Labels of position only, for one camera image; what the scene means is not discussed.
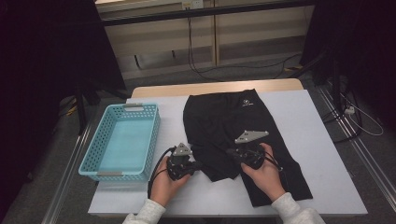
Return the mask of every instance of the blue plastic basket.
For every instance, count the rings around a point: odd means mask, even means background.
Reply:
[[[96,181],[148,181],[159,127],[157,104],[108,106],[78,173]]]

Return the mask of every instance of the white table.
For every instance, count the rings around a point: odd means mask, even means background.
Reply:
[[[323,216],[359,216],[367,210],[341,161],[307,91],[259,92],[274,117],[291,156],[300,163],[314,196],[302,206]],[[161,154],[180,142],[187,144],[182,111],[188,96],[134,98],[128,102],[155,102],[162,118],[153,166]],[[137,213],[147,198],[146,184],[101,182],[90,214],[101,217]],[[240,176],[215,183],[196,172],[168,204],[165,217],[270,217],[271,206],[253,208]]]

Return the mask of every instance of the sweatshirt sleeve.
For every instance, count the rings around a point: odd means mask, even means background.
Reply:
[[[156,224],[165,211],[166,209],[160,204],[146,199],[137,216],[129,214],[122,224]]]
[[[304,223],[304,224],[321,224],[325,223],[317,210],[313,208],[301,208],[293,200],[290,193],[285,193],[272,203],[272,206],[279,213],[285,224]]]

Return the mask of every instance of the white logo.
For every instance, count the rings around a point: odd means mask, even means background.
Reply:
[[[246,105],[254,105],[254,104],[252,104],[249,100],[244,100],[244,104],[242,106],[246,106]]]

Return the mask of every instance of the black garment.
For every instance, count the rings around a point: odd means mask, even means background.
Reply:
[[[270,145],[275,159],[283,167],[279,175],[284,189],[293,195],[294,200],[312,199],[300,165],[289,154],[274,119],[255,90],[190,96],[183,121],[193,156],[204,164],[202,171],[213,182],[234,179],[241,174],[252,205],[271,204],[271,200],[225,152],[228,148],[238,147],[234,139],[245,130],[268,131],[268,136],[248,145],[255,147],[261,142]]]

